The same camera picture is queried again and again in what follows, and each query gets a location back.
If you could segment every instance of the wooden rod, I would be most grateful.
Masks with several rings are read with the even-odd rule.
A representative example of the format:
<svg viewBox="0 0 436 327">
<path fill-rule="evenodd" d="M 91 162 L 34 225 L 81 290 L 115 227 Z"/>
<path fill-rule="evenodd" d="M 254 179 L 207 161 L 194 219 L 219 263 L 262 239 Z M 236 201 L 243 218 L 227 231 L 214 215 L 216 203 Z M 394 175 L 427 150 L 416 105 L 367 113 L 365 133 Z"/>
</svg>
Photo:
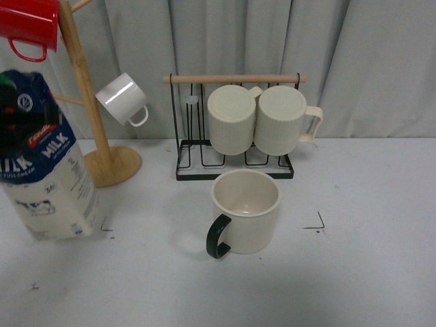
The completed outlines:
<svg viewBox="0 0 436 327">
<path fill-rule="evenodd" d="M 59 27 L 76 76 L 80 94 L 83 98 L 84 107 L 87 110 L 102 165 L 105 166 L 105 169 L 110 170 L 112 158 L 108 139 L 104 131 L 102 117 L 98 110 L 97 99 L 95 98 L 94 88 L 89 77 L 89 69 L 78 37 L 72 9 L 67 1 L 59 2 Z"/>
<path fill-rule="evenodd" d="M 66 96 L 60 95 L 60 94 L 53 93 L 52 95 L 58 101 L 65 101 L 65 102 L 69 102 L 71 104 L 78 104 L 80 106 L 84 106 L 84 102 L 82 100 L 73 99 L 73 98 L 66 97 Z"/>
<path fill-rule="evenodd" d="M 78 11 L 81 7 L 86 6 L 88 3 L 90 3 L 92 0 L 80 0 L 79 2 L 73 4 L 71 7 L 71 12 Z"/>
<path fill-rule="evenodd" d="M 297 75 L 172 75 L 164 76 L 166 84 L 207 84 L 207 83 L 297 83 Z M 300 83 L 307 81 L 300 76 Z"/>
</svg>

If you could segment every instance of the inverted mug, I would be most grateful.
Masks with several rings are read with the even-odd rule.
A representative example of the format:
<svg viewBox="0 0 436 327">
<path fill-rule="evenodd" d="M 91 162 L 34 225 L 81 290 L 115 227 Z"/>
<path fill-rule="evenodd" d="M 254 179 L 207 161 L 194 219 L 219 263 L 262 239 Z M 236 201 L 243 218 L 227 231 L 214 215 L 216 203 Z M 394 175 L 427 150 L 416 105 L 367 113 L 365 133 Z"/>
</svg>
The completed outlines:
<svg viewBox="0 0 436 327">
<path fill-rule="evenodd" d="M 21 59 L 44 61 L 47 49 L 57 49 L 58 6 L 58 0 L 0 0 L 0 36 Z M 14 42 L 41 47 L 41 57 L 21 54 Z"/>
<path fill-rule="evenodd" d="M 211 144 L 224 155 L 238 155 L 253 143 L 256 98 L 259 87 L 247 90 L 225 85 L 214 90 L 207 101 Z"/>
<path fill-rule="evenodd" d="M 301 133 L 305 116 L 317 118 L 312 133 Z M 322 109 L 308 106 L 300 91 L 284 85 L 271 87 L 259 98 L 254 144 L 267 155 L 288 154 L 298 141 L 315 138 L 322 118 Z"/>
<path fill-rule="evenodd" d="M 134 127 L 144 124 L 149 118 L 147 99 L 141 88 L 123 73 L 95 95 L 104 108 L 122 125 L 129 122 Z M 144 118 L 135 123 L 132 116 L 144 109 Z"/>
</svg>

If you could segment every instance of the wooden mug tree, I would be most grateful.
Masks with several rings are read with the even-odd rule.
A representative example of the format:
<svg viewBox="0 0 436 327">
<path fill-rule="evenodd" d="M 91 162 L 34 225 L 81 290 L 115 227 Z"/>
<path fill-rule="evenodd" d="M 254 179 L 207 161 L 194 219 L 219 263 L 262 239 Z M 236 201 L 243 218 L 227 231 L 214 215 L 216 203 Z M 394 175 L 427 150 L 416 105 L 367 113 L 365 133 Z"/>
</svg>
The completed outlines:
<svg viewBox="0 0 436 327">
<path fill-rule="evenodd" d="M 126 181 L 142 164 L 141 156 L 133 149 L 124 146 L 109 147 L 99 113 L 97 98 L 89 75 L 87 60 L 80 44 L 73 13 L 92 0 L 82 0 L 72 7 L 68 1 L 59 2 L 59 28 L 63 43 L 72 64 L 82 101 L 62 95 L 54 95 L 57 100 L 82 104 L 87 112 L 97 150 L 85 155 L 88 168 L 96 187 L 106 187 Z"/>
</svg>

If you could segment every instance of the blue label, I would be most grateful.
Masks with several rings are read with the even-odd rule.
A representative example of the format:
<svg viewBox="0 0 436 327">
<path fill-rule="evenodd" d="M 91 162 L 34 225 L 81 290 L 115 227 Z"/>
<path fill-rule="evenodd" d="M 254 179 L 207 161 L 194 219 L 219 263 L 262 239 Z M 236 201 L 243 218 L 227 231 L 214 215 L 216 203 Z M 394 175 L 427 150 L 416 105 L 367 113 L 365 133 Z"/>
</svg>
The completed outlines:
<svg viewBox="0 0 436 327">
<path fill-rule="evenodd" d="M 55 104 L 50 89 L 39 73 L 3 73 L 16 88 L 17 105 L 26 112 L 44 112 Z M 15 185 L 35 183 L 50 174 L 76 142 L 67 120 L 62 125 L 45 125 L 14 154 L 0 155 L 0 181 Z"/>
</svg>

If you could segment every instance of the mug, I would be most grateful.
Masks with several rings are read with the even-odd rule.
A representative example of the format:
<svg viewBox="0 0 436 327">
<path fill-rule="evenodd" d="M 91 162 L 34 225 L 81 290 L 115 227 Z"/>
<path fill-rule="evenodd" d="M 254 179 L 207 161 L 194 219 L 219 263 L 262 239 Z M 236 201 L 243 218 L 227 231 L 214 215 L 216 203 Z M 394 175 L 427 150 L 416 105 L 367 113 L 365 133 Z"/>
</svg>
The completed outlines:
<svg viewBox="0 0 436 327">
<path fill-rule="evenodd" d="M 311 134 L 300 134 L 305 115 L 317 117 Z M 304 95 L 283 85 L 266 89 L 259 98 L 254 144 L 267 155 L 286 155 L 298 141 L 312 141 L 322 122 L 322 109 L 308 106 Z"/>
<path fill-rule="evenodd" d="M 57 49 L 58 5 L 58 0 L 0 0 L 0 36 L 21 59 L 44 61 L 48 48 Z M 20 54 L 15 41 L 42 47 L 42 56 Z"/>
<path fill-rule="evenodd" d="M 211 194 L 215 221 L 206 237 L 210 256 L 255 253 L 269 244 L 281 198 L 271 176 L 257 170 L 231 170 L 215 179 Z"/>
<path fill-rule="evenodd" d="M 149 118 L 149 110 L 146 107 L 147 99 L 144 92 L 126 73 L 115 78 L 98 91 L 95 96 L 122 125 L 129 121 L 132 126 L 139 127 Z M 144 109 L 145 116 L 139 123 L 134 123 L 131 118 L 141 109 Z"/>
<path fill-rule="evenodd" d="M 256 98 L 259 87 L 247 90 L 225 85 L 214 90 L 207 101 L 211 144 L 224 155 L 239 155 L 253 143 Z"/>
</svg>

